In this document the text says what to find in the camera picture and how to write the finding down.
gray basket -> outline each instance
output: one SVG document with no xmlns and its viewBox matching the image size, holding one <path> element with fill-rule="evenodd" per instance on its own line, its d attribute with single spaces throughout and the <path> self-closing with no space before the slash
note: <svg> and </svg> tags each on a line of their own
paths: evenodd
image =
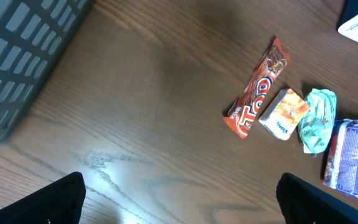
<svg viewBox="0 0 358 224">
<path fill-rule="evenodd" d="M 0 0 L 0 142 L 28 110 L 91 0 Z"/>
</svg>

crumpled wrapper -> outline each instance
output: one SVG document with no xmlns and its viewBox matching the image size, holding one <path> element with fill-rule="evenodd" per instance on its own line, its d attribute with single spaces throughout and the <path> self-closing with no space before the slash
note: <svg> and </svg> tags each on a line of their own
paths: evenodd
<svg viewBox="0 0 358 224">
<path fill-rule="evenodd" d="M 336 95 L 330 90 L 313 89 L 305 101 L 310 110 L 299 122 L 303 152 L 317 154 L 327 149 L 336 114 Z"/>
</svg>

teal wrapper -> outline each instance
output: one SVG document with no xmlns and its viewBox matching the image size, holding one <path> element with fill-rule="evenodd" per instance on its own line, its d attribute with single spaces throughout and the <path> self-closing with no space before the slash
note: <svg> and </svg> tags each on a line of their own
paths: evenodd
<svg viewBox="0 0 358 224">
<path fill-rule="evenodd" d="M 330 90 L 313 89 L 305 101 L 310 109 L 299 122 L 303 152 L 317 154 L 326 150 L 333 132 L 336 95 Z"/>
</svg>

wooden table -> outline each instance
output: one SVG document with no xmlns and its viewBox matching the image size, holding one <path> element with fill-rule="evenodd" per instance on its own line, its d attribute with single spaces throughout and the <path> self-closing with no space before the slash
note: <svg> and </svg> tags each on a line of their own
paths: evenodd
<svg viewBox="0 0 358 224">
<path fill-rule="evenodd" d="M 73 172 L 82 223 L 283 223 L 275 188 L 291 172 L 321 184 L 321 156 L 298 135 L 223 122 L 273 36 L 293 63 L 283 88 L 336 92 L 358 119 L 358 43 L 336 22 L 343 1 L 97 0 L 9 142 L 0 146 L 0 208 Z"/>
</svg>

packaged item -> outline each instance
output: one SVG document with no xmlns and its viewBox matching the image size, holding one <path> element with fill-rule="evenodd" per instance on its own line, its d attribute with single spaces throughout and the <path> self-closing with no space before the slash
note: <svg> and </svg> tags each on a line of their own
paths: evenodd
<svg viewBox="0 0 358 224">
<path fill-rule="evenodd" d="M 330 90 L 313 89 L 305 97 L 310 110 L 299 123 L 303 152 L 317 154 L 326 150 L 333 132 L 336 95 Z"/>
<path fill-rule="evenodd" d="M 335 121 L 324 185 L 358 198 L 358 121 Z"/>
<path fill-rule="evenodd" d="M 292 89 L 281 90 L 259 122 L 276 138 L 288 140 L 308 110 L 309 105 Z"/>
<path fill-rule="evenodd" d="M 290 56 L 283 51 L 280 39 L 276 38 L 254 69 L 247 87 L 223 118 L 241 138 L 247 137 L 265 95 L 289 61 Z"/>
</svg>

